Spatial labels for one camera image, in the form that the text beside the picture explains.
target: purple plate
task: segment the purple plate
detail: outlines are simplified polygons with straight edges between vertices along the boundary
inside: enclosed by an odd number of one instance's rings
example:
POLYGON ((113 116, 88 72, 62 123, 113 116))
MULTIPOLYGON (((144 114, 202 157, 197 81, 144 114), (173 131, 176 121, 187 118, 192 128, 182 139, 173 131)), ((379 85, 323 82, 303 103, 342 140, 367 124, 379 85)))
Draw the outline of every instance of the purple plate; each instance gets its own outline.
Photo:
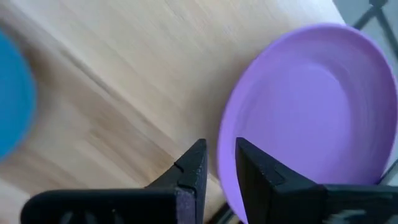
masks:
POLYGON ((320 184, 374 184, 397 126, 394 76, 381 51, 338 24, 285 34, 249 66, 221 121, 218 174, 226 199, 246 214, 235 166, 244 137, 320 184))

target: light wood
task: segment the light wood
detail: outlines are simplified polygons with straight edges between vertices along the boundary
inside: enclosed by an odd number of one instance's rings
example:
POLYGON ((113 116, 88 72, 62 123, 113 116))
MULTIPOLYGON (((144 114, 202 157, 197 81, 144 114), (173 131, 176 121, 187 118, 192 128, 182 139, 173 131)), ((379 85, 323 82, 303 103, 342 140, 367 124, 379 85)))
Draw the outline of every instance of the light wood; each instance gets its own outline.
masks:
POLYGON ((224 202, 218 125, 250 61, 284 32, 342 19, 331 0, 3 0, 37 82, 32 131, 0 163, 0 222, 34 194, 133 188, 208 140, 206 219, 224 202))

